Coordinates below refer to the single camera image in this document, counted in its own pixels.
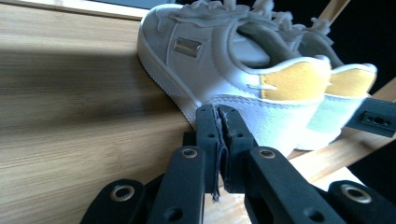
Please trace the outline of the three-tier wooden shoe rack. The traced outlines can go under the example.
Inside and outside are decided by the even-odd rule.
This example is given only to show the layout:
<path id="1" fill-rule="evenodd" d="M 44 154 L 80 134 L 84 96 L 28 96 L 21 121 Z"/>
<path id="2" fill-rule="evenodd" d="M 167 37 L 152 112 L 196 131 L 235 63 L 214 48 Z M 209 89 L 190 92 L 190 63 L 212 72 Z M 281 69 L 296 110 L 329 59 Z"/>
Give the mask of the three-tier wooden shoe rack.
<path id="1" fill-rule="evenodd" d="M 107 183 L 165 170 L 190 125 L 137 59 L 142 17 L 0 0 L 0 224 L 78 224 Z"/>

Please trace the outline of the white sneaker with yellow heel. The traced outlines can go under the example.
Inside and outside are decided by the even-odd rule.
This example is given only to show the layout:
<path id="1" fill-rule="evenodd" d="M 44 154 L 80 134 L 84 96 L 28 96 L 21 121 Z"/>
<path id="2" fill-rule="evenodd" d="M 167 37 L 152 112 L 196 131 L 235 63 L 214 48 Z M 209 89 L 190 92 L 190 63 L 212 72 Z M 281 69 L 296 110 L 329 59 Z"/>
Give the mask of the white sneaker with yellow heel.
<path id="1" fill-rule="evenodd" d="M 259 145 L 288 156 L 324 99 L 331 65 L 290 49 L 278 29 L 291 20 L 273 8 L 273 0 L 159 5 L 140 23 L 137 51 L 191 126 L 202 105 L 228 105 Z"/>
<path id="2" fill-rule="evenodd" d="M 300 150 L 321 149 L 335 140 L 369 97 L 369 90 L 373 87 L 377 74 L 377 68 L 371 63 L 344 64 L 328 37 L 330 22 L 316 18 L 311 21 L 312 26 L 304 29 L 298 51 L 303 56 L 328 57 L 332 73 L 324 99 L 297 144 Z"/>

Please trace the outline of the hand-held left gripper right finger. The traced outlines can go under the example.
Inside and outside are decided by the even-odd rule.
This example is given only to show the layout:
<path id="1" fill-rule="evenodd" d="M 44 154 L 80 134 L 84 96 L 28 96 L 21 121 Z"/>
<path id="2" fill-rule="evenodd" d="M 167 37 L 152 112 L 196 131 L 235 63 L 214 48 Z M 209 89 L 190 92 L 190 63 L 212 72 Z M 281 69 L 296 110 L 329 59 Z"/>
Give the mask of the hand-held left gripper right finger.
<path id="1" fill-rule="evenodd" d="M 245 193 L 248 180 L 248 154 L 257 146 L 240 113 L 227 105 L 219 107 L 221 138 L 220 175 L 229 193 Z"/>

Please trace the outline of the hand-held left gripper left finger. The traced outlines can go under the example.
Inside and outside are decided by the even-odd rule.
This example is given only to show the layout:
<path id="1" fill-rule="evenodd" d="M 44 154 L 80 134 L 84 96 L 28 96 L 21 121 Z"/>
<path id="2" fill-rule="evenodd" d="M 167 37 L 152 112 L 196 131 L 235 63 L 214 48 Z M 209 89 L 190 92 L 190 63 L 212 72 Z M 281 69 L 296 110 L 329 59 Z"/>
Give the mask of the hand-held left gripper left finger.
<path id="1" fill-rule="evenodd" d="M 183 134 L 183 146 L 199 147 L 205 152 L 205 192 L 212 196 L 213 203 L 217 203 L 222 151 L 219 111 L 213 105 L 203 105 L 195 115 L 195 131 Z"/>

